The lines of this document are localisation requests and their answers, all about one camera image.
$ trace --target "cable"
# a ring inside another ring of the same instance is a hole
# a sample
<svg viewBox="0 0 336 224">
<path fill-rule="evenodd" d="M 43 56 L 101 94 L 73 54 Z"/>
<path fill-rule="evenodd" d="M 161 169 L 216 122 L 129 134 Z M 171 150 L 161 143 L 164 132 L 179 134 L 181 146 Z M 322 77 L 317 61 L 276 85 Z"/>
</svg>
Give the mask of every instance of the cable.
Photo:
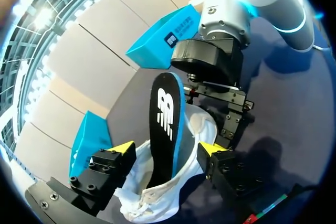
<svg viewBox="0 0 336 224">
<path fill-rule="evenodd" d="M 331 47 L 319 47 L 317 45 L 313 45 L 313 48 L 315 48 L 316 50 L 319 50 L 319 51 L 329 51 L 331 50 Z"/>
</svg>

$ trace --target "new balance logo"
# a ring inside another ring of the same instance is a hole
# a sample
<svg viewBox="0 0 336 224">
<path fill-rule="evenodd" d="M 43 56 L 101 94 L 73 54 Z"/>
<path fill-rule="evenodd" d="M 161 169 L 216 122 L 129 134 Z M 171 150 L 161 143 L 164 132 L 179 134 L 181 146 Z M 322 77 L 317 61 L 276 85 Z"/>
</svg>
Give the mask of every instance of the new balance logo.
<svg viewBox="0 0 336 224">
<path fill-rule="evenodd" d="M 172 140 L 173 129 L 171 129 L 171 124 L 173 124 L 174 116 L 173 98 L 170 94 L 166 94 L 162 88 L 157 92 L 157 107 L 161 110 L 161 113 L 158 113 L 157 122 L 160 123 L 161 127 L 163 127 L 164 131 L 170 137 L 170 140 Z"/>
</svg>

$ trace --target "floor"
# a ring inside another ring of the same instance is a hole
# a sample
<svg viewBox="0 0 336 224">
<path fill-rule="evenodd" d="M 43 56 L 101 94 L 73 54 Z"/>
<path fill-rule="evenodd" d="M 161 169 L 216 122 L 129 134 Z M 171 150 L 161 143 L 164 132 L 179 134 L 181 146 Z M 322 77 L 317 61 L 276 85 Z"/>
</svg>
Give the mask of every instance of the floor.
<svg viewBox="0 0 336 224">
<path fill-rule="evenodd" d="M 241 86 L 255 103 L 256 120 L 244 132 L 237 150 L 256 162 L 256 172 L 272 178 L 284 190 L 294 183 L 317 184 L 334 143 L 336 68 L 332 56 L 311 50 L 300 54 L 288 48 L 279 34 L 262 19 L 251 24 L 252 43 L 244 50 Z M 327 43 L 316 28 L 316 44 Z M 140 69 L 108 115 L 114 145 L 149 139 L 149 95 L 162 70 Z M 185 74 L 177 71 L 183 81 Z M 220 109 L 209 99 L 200 102 Z M 234 223 L 225 200 L 208 181 L 189 181 L 180 211 L 163 223 Z M 298 197 L 272 223 L 289 223 L 307 196 Z M 98 217 L 128 223 L 114 197 Z"/>
</svg>

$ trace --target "bolt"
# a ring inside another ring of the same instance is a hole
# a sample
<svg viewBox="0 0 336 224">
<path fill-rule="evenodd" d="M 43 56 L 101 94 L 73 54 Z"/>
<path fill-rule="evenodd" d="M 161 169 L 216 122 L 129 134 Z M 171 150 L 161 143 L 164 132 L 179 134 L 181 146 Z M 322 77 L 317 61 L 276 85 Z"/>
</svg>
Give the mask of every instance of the bolt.
<svg viewBox="0 0 336 224">
<path fill-rule="evenodd" d="M 230 167 L 224 166 L 222 169 L 222 172 L 225 173 L 225 172 L 228 172 L 229 170 L 230 170 Z"/>
<path fill-rule="evenodd" d="M 245 186 L 244 185 L 238 185 L 236 188 L 236 191 L 244 191 L 245 190 Z"/>
<path fill-rule="evenodd" d="M 70 177 L 70 184 L 73 187 L 77 187 L 79 185 L 78 178 L 76 176 Z"/>
<path fill-rule="evenodd" d="M 208 14 L 214 14 L 217 11 L 216 8 L 210 8 Z"/>
<path fill-rule="evenodd" d="M 97 189 L 97 187 L 96 187 L 95 185 L 91 184 L 91 185 L 88 185 L 88 186 L 86 187 L 86 189 L 87 189 L 88 191 L 94 191 L 94 190 Z"/>
<path fill-rule="evenodd" d="M 58 200 L 58 194 L 57 193 L 50 194 L 50 199 L 51 200 Z"/>
<path fill-rule="evenodd" d="M 104 167 L 103 167 L 103 171 L 104 171 L 104 172 L 107 172 L 107 171 L 109 171 L 109 170 L 110 170 L 110 167 L 109 167 L 109 166 L 104 166 Z"/>
<path fill-rule="evenodd" d="M 47 209 L 48 207 L 49 207 L 49 204 L 47 202 L 45 202 L 45 201 L 41 202 L 41 208 L 42 209 Z"/>
<path fill-rule="evenodd" d="M 78 178 L 76 176 L 70 177 L 70 182 L 76 182 Z"/>
</svg>

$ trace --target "shoe insole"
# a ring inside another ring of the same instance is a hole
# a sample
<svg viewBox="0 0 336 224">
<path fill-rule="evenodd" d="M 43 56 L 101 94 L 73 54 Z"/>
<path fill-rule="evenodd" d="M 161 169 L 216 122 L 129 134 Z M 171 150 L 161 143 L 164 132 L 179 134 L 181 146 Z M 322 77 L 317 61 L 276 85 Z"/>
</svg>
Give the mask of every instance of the shoe insole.
<svg viewBox="0 0 336 224">
<path fill-rule="evenodd" d="M 149 130 L 154 169 L 147 188 L 164 184 L 176 175 L 183 133 L 185 97 L 174 73 L 158 75 L 152 86 Z"/>
</svg>

